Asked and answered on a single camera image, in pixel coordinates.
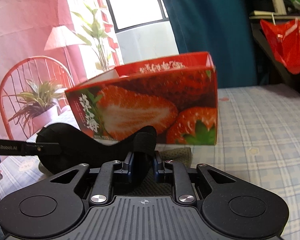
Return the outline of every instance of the strawberry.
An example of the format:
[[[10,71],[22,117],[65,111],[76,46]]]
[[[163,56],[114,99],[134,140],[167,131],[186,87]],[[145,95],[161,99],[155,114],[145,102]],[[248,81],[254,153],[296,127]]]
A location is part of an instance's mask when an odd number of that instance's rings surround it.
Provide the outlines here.
[[[211,70],[198,69],[167,71],[151,77],[120,82],[118,85],[138,93],[163,97],[182,111],[210,91],[211,74]]]
[[[116,140],[123,140],[146,125],[152,125],[157,134],[164,132],[178,115],[170,101],[137,94],[109,85],[99,91],[97,102],[106,131]]]
[[[217,109],[192,107],[179,113],[167,131],[167,143],[214,145],[216,140]]]
[[[81,131],[83,131],[86,135],[90,136],[91,138],[93,138],[94,136],[94,131],[89,128],[81,129]]]

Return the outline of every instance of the window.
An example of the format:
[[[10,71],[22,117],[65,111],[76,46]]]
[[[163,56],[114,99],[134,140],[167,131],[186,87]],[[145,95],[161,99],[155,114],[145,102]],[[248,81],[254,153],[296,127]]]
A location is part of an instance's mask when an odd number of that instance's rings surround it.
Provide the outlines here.
[[[162,0],[106,0],[106,2],[115,32],[168,20]]]

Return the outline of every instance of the curtain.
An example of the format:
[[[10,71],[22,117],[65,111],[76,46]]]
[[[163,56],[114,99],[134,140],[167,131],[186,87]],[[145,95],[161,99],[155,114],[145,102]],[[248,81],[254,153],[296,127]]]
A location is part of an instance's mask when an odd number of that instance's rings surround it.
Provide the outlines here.
[[[163,0],[179,53],[209,51],[218,87],[257,84],[244,0]]]

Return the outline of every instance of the bed sheet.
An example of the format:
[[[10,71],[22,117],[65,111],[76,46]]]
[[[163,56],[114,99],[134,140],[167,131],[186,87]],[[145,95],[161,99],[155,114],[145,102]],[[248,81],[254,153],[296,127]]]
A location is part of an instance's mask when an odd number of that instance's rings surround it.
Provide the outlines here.
[[[78,128],[71,111],[54,122]],[[166,150],[180,145],[158,145]],[[300,95],[289,87],[218,90],[218,140],[191,146],[192,167],[207,163],[281,196],[289,206],[284,240],[300,240]],[[0,164],[0,197],[45,178],[37,157],[8,157]]]

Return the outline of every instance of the potted plant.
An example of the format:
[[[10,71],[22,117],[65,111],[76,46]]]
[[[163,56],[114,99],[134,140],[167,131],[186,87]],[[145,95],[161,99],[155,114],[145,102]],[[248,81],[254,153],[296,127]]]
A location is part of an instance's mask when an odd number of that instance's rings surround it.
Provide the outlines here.
[[[33,130],[36,132],[58,116],[58,100],[64,99],[63,94],[66,89],[54,81],[46,81],[37,85],[27,79],[26,83],[31,91],[15,95],[20,98],[17,102],[23,106],[8,121],[17,118],[16,124],[23,121],[22,128],[24,129],[32,120]]]
[[[80,33],[74,34],[84,41],[85,45],[90,46],[97,55],[99,62],[96,62],[96,68],[107,71],[109,70],[109,59],[111,58],[111,53],[108,50],[115,51],[111,47],[106,46],[107,41],[105,39],[109,37],[106,28],[110,29],[113,25],[102,19],[101,11],[106,10],[106,6],[97,6],[95,0],[83,0],[83,3],[90,12],[88,20],[78,12],[72,13],[81,19],[81,27],[85,31],[85,35]]]

